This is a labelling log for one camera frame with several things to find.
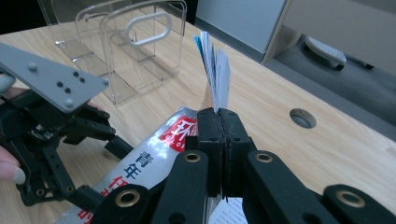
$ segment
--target wooden tabletop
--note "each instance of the wooden tabletop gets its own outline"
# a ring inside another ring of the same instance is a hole
[[[200,109],[205,69],[192,40],[199,30],[187,25],[179,73],[158,88],[113,105],[102,93],[92,100],[109,112],[111,125],[134,147],[181,106]],[[0,42],[74,66],[53,44],[47,27],[9,35]],[[364,126],[238,51],[214,40],[231,66],[229,109],[236,112],[257,148],[277,154],[310,189],[347,184],[361,189],[396,214],[396,143]],[[296,125],[290,111],[301,108],[316,120],[312,129]],[[94,186],[118,162],[104,142],[86,139],[61,144],[58,153],[76,187]],[[26,207],[14,184],[1,182],[1,223],[53,223],[71,203]]]

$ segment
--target clear plastic container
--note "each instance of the clear plastic container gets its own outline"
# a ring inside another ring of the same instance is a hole
[[[79,69],[108,76],[114,104],[178,73],[184,1],[40,1],[55,44]]]

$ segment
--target gray carpet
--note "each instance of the gray carpet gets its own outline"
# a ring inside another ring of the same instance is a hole
[[[367,69],[351,57],[336,71],[305,47],[304,37],[264,66],[396,141],[396,73]]]

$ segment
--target red logo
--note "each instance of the red logo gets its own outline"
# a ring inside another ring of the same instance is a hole
[[[184,151],[184,144],[186,136],[195,135],[196,119],[181,117],[177,120],[166,132],[164,132],[160,139],[170,148],[182,152]]]

